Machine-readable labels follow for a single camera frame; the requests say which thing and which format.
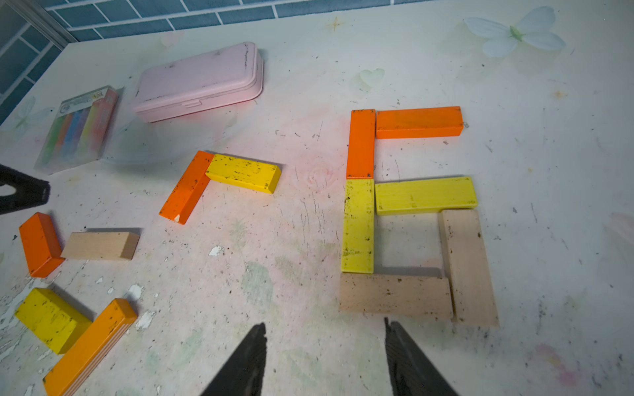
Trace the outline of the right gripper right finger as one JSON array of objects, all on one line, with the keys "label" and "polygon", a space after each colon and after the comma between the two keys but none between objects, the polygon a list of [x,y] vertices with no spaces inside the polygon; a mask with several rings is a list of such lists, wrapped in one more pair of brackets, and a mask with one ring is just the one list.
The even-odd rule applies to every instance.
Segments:
[{"label": "right gripper right finger", "polygon": [[458,396],[454,388],[398,322],[390,322],[388,318],[385,318],[384,323],[387,366],[392,393],[395,396]]}]

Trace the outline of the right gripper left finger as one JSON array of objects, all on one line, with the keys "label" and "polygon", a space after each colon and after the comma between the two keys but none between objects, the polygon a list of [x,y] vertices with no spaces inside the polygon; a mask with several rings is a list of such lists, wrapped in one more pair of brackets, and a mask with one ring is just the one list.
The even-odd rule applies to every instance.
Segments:
[{"label": "right gripper left finger", "polygon": [[201,395],[260,396],[266,360],[266,326],[260,323],[249,330]]}]

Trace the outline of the pink pencil case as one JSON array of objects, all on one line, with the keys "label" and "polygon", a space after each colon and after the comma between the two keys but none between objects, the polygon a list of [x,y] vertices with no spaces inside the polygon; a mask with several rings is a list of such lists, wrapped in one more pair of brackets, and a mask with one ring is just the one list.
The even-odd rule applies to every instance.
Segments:
[{"label": "pink pencil case", "polygon": [[147,123],[247,102],[264,89],[264,60],[244,42],[146,69],[131,109]]}]

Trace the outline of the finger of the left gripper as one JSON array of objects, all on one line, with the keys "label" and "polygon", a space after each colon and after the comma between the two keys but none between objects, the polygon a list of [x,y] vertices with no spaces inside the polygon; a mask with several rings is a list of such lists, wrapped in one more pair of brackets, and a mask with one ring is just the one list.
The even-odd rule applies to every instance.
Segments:
[{"label": "finger of the left gripper", "polygon": [[33,178],[7,166],[1,166],[1,185],[13,187],[16,191],[1,197],[0,214],[9,214],[28,208],[43,206],[49,201],[51,185],[44,180]]}]

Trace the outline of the natural wood block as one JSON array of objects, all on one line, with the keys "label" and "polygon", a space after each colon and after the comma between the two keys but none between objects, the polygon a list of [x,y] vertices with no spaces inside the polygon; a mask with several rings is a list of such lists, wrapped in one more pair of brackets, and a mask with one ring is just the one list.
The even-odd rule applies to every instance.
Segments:
[{"label": "natural wood block", "polygon": [[140,236],[131,232],[72,233],[61,257],[76,260],[130,261]]},{"label": "natural wood block", "polygon": [[453,318],[449,281],[443,277],[412,277],[343,273],[339,308],[363,314]]},{"label": "natural wood block", "polygon": [[451,287],[453,321],[498,328],[500,320],[478,211],[442,211],[439,231]]}]

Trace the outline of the orange block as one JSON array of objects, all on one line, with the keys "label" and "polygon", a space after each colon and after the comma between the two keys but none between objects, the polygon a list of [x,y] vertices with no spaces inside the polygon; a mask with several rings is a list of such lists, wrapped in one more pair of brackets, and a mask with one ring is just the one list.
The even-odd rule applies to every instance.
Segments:
[{"label": "orange block", "polygon": [[373,179],[375,135],[376,111],[352,111],[346,178]]},{"label": "orange block", "polygon": [[31,277],[46,278],[64,262],[62,249],[49,215],[36,212],[19,228]]},{"label": "orange block", "polygon": [[378,112],[376,138],[422,139],[459,136],[464,130],[460,107]]},{"label": "orange block", "polygon": [[46,394],[73,395],[137,318],[128,300],[112,300],[44,377]]},{"label": "orange block", "polygon": [[186,224],[208,183],[206,176],[213,153],[198,151],[163,205],[159,215],[178,224]]}]

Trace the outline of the coloured marker box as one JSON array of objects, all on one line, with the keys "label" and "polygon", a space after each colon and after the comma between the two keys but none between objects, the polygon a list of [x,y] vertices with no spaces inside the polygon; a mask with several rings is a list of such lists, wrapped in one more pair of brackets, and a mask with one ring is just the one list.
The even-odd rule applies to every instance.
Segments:
[{"label": "coloured marker box", "polygon": [[52,175],[98,160],[117,101],[105,86],[62,102],[35,170]]}]

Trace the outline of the yellow block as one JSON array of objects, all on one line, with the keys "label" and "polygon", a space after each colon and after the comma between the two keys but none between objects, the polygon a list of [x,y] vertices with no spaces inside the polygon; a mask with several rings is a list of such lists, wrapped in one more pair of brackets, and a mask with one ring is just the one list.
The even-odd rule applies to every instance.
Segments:
[{"label": "yellow block", "polygon": [[43,288],[33,289],[15,316],[57,355],[69,351],[92,324],[53,290]]},{"label": "yellow block", "polygon": [[375,183],[346,181],[341,271],[374,273]]},{"label": "yellow block", "polygon": [[383,182],[375,185],[379,215],[416,215],[474,209],[478,199],[469,177]]},{"label": "yellow block", "polygon": [[277,165],[216,154],[206,170],[211,181],[273,194],[282,176]]}]

